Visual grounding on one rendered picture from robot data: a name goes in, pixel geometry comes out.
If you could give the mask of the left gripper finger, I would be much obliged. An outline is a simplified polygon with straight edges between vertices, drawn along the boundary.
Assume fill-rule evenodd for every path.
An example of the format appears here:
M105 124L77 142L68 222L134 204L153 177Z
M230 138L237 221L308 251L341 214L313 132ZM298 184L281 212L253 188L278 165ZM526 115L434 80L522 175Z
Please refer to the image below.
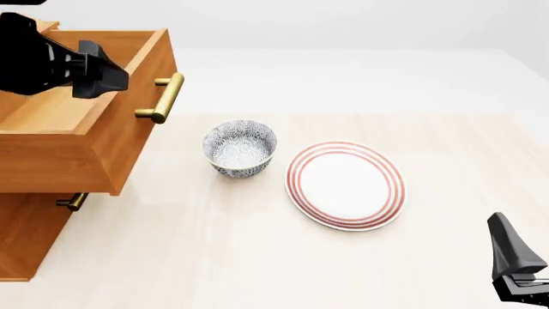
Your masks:
M116 64L97 64L72 82L72 97L95 99L109 92L123 92L129 88L130 76Z
M80 40L78 52L84 56L85 64L106 64L108 61L103 48L92 40Z

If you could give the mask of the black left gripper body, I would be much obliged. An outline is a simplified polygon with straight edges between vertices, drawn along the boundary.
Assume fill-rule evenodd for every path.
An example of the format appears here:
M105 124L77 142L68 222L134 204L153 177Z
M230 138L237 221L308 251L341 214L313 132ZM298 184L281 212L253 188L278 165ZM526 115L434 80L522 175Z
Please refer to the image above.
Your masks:
M55 40L44 39L47 46L46 78L44 87L54 88L71 84L75 88L89 87L88 40L78 42L78 50L73 51Z

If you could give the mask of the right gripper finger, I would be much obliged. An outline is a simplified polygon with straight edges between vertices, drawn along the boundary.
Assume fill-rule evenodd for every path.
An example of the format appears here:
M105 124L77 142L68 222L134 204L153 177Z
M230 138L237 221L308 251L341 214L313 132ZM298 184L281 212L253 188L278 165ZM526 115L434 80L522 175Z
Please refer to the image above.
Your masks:
M547 262L525 244L503 213L494 213L487 223L492 242L492 280L533 275L548 267Z

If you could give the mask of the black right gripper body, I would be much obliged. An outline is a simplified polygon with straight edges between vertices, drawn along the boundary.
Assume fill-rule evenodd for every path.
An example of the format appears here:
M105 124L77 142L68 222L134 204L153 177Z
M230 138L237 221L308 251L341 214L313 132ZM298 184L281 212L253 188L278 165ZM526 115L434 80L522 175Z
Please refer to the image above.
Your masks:
M492 272L492 285L502 302L549 305L549 279L535 275L538 270L524 270L505 275Z

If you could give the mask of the blue patterned white bowl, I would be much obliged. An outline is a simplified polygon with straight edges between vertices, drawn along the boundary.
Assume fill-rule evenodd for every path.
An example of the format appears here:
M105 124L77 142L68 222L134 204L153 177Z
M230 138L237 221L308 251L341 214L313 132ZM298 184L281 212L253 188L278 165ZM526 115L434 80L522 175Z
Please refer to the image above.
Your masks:
M211 166L230 178L248 178L262 172L277 146L275 133L254 120L232 120L213 128L202 139L202 152Z

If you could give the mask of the white plate with red rings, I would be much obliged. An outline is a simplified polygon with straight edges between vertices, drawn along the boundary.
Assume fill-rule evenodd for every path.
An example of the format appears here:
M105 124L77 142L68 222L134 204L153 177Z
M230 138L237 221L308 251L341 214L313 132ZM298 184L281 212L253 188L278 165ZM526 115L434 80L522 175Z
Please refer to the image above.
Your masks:
M341 231L371 231L403 211L406 186L395 164L379 151L349 141L301 149L284 174L293 205L313 221Z

